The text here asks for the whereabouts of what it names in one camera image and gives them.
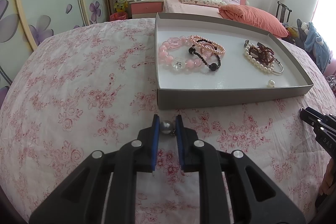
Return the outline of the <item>right hand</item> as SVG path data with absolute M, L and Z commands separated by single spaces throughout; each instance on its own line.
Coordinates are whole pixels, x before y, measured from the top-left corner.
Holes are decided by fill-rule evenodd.
M 335 161 L 331 158 L 327 167 L 326 167 L 326 172 L 323 176 L 322 183 L 319 187 L 319 195 L 331 195 L 332 192 L 335 189 Z

